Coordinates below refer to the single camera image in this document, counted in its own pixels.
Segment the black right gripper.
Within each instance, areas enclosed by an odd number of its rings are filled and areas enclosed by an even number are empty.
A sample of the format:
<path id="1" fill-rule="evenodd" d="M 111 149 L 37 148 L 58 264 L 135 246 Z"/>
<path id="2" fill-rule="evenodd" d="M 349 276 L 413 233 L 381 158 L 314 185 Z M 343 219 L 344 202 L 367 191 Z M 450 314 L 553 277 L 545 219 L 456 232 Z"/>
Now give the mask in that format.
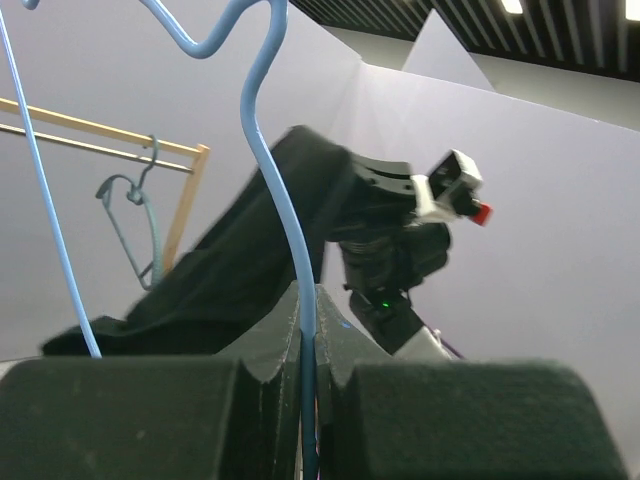
<path id="1" fill-rule="evenodd" d="M 349 152 L 345 199 L 331 222 L 328 240 L 374 240 L 421 234 L 448 240 L 450 230 L 434 219 L 437 210 L 429 179 L 406 162 L 382 161 Z"/>

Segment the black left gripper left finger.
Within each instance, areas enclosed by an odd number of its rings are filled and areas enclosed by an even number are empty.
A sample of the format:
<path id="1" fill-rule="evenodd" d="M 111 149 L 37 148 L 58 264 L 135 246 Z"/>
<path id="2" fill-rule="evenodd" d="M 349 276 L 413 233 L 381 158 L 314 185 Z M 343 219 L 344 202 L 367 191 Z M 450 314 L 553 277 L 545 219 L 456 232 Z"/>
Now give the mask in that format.
<path id="1" fill-rule="evenodd" d="M 1 381 L 5 479 L 293 479 L 298 289 L 214 356 L 56 357 Z"/>

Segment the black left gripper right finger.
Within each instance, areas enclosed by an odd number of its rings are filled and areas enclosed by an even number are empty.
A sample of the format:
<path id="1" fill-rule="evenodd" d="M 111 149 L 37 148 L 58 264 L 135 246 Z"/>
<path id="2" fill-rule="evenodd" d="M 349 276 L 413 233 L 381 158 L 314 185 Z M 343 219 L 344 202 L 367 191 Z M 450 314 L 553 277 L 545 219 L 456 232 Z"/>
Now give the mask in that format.
<path id="1" fill-rule="evenodd" d="M 587 385 L 550 362 L 391 357 L 317 293 L 325 479 L 623 479 Z"/>

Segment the black tank top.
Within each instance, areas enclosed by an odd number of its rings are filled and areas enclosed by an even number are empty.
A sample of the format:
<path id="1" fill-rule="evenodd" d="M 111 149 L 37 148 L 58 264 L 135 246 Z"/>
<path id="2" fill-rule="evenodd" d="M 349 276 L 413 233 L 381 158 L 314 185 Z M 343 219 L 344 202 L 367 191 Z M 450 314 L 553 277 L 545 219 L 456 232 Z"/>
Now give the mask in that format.
<path id="1" fill-rule="evenodd" d="M 355 181 L 351 153 L 305 126 L 271 148 L 302 226 L 313 276 Z M 295 280 L 286 235 L 260 171 L 219 220 L 122 320 L 91 322 L 103 356 L 214 354 L 245 333 Z"/>

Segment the light blue hanger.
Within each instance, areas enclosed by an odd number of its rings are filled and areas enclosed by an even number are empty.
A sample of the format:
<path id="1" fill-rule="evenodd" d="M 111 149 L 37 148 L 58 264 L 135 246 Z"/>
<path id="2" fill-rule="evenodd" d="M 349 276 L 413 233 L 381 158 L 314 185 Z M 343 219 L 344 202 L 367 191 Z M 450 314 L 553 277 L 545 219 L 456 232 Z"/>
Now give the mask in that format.
<path id="1" fill-rule="evenodd" d="M 160 1 L 145 1 L 143 5 L 153 14 L 169 33 L 178 47 L 195 59 L 213 56 L 223 45 L 241 15 L 254 5 L 252 1 L 230 1 L 218 22 L 206 39 L 194 41 L 182 28 L 176 18 Z M 316 449 L 315 420 L 315 347 L 316 334 L 316 293 L 306 240 L 289 192 L 280 171 L 264 141 L 256 117 L 256 100 L 259 89 L 273 61 L 282 46 L 288 25 L 288 3 L 270 3 L 270 24 L 265 40 L 251 66 L 240 99 L 241 126 L 249 147 L 263 174 L 272 200 L 284 228 L 293 264 L 299 283 L 300 331 L 301 331 L 301 433 L 303 455 L 303 477 L 315 479 L 318 476 L 318 454 Z M 1 39 L 4 44 L 9 69 L 13 77 L 18 100 L 18 111 L 26 129 L 26 139 L 33 158 L 39 188 L 44 200 L 59 260 L 65 276 L 71 301 L 79 321 L 85 345 L 93 358 L 102 356 L 100 347 L 90 327 L 84 305 L 79 294 L 76 279 L 68 256 L 60 228 L 54 202 L 48 186 L 40 152 L 36 143 L 31 116 L 24 96 L 23 86 L 5 24 L 1 25 Z"/>

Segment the grey-blue hanger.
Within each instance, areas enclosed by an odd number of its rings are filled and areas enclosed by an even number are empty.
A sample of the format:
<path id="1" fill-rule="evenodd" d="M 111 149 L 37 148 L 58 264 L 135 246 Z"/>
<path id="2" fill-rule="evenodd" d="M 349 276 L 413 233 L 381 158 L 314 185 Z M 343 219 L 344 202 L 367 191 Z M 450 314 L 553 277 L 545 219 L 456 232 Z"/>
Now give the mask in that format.
<path id="1" fill-rule="evenodd" d="M 144 190 L 147 175 L 156 166 L 160 151 L 157 137 L 151 134 L 150 139 L 151 160 L 150 163 L 143 168 L 140 175 L 136 179 L 124 174 L 111 175 L 104 180 L 95 194 L 95 198 L 100 201 L 111 222 L 137 282 L 146 292 L 151 291 L 163 276 L 162 242 L 159 236 L 158 224 L 151 199 Z M 147 238 L 150 241 L 150 258 L 146 264 L 141 264 L 138 261 L 134 249 L 126 236 L 127 231 L 122 230 L 112 209 L 112 194 L 116 190 L 116 184 L 120 183 L 126 184 L 128 187 L 124 194 L 126 203 L 131 210 L 130 221 L 137 220 L 142 223 L 141 226 L 137 227 L 138 233 L 141 233 L 143 229 L 147 230 Z"/>

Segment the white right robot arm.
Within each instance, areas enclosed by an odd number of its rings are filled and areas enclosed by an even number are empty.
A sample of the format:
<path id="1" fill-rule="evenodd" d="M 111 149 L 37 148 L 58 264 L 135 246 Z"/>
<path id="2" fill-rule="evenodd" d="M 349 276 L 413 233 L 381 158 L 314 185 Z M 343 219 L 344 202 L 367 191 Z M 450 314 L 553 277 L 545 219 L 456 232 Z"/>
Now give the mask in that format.
<path id="1" fill-rule="evenodd" d="M 351 312 L 391 356 L 460 359 L 409 295 L 446 266 L 454 209 L 404 162 L 352 155 L 351 165 L 354 182 L 328 236 L 341 250 Z"/>

